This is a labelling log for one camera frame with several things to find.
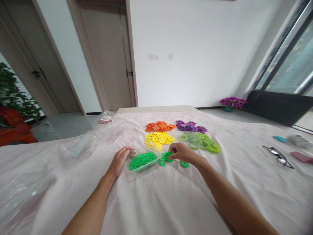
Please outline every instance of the door frame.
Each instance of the door frame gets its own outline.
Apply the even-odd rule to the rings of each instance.
[[[80,102],[80,99],[77,95],[77,92],[74,88],[74,85],[70,79],[69,73],[64,65],[64,62],[61,58],[61,55],[59,53],[59,50],[53,40],[52,34],[48,28],[48,25],[43,17],[43,14],[41,12],[41,9],[39,7],[39,4],[37,0],[32,0],[35,9],[39,15],[39,18],[44,26],[44,29],[49,37],[49,40],[52,44],[52,47],[57,55],[58,60],[60,61],[60,64],[62,66],[62,69],[66,75],[66,78],[70,84],[71,89],[73,90],[73,93],[75,95],[75,98],[78,102],[78,105],[81,109],[81,112],[83,115],[86,115],[83,106]],[[24,46],[25,43],[23,42],[22,37],[20,36],[18,30],[16,29],[12,19],[6,12],[2,2],[0,2],[0,8],[1,8],[1,17],[0,17],[0,27],[1,30],[1,38],[0,42],[3,46],[1,46],[1,53],[5,57],[5,59],[8,61],[9,65],[12,67],[12,69],[16,72],[18,78],[21,80],[23,85],[26,87],[27,91],[30,93],[32,97],[35,97],[35,100],[38,102],[38,105],[40,108],[42,108],[42,111],[47,117],[51,117],[53,115],[58,114],[59,112],[55,108],[53,102],[49,98],[46,91],[43,89],[40,82],[34,78],[34,75],[30,73],[30,66],[24,57],[23,53],[21,52],[19,46]]]
[[[127,26],[128,26],[128,35],[129,35],[129,46],[130,46],[130,55],[131,63],[133,70],[133,82],[134,82],[134,91],[135,91],[135,103],[131,102],[132,107],[138,107],[138,98],[137,98],[137,83],[136,83],[136,72],[135,72],[135,60],[134,60],[134,47],[133,47],[133,37],[132,37],[132,28],[131,28],[131,19],[130,19],[130,9],[129,9],[129,0],[67,0],[68,8],[71,13],[74,26],[82,46],[82,50],[87,62],[87,66],[101,105],[102,110],[109,110],[109,104],[104,92],[103,83],[101,76],[97,67],[96,59],[93,53],[89,35],[87,32],[86,24],[83,18],[82,9],[79,2],[89,3],[89,4],[101,4],[115,7],[125,7],[127,12]]]

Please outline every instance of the person's hand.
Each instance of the person's hand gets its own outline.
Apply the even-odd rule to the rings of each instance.
[[[196,154],[192,149],[183,143],[173,143],[169,147],[169,152],[173,152],[169,156],[169,159],[179,159],[184,162],[195,164],[197,160],[201,158],[200,155]]]
[[[126,157],[129,155],[129,153],[135,153],[132,149],[132,147],[125,146],[121,150],[119,150],[115,154],[107,173],[114,178],[118,177],[123,168]]]

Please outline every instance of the person's arm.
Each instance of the person's arm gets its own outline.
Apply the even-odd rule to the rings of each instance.
[[[100,234],[111,188],[131,149],[132,147],[123,147],[115,154],[107,173],[101,178],[96,189],[73,217],[62,235]]]
[[[239,235],[279,235],[273,226],[204,157],[196,154],[183,143],[171,144],[169,151],[174,152],[170,159],[188,162],[199,170],[221,213]]]

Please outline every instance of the purple flowers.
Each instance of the purple flowers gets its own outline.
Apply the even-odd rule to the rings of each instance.
[[[195,122],[183,122],[181,120],[176,121],[176,126],[180,131],[188,131],[188,132],[200,132],[204,134],[204,132],[208,131],[202,126],[197,126]]]
[[[222,106],[225,106],[227,108],[237,109],[237,108],[242,108],[244,104],[247,103],[247,101],[244,99],[238,99],[236,97],[228,97],[228,98],[222,99],[220,103],[222,104]]]

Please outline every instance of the flower pot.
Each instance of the flower pot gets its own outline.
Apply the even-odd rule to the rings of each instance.
[[[227,108],[227,107],[224,108],[224,111],[226,112],[232,112],[233,110],[234,110],[233,108]]]

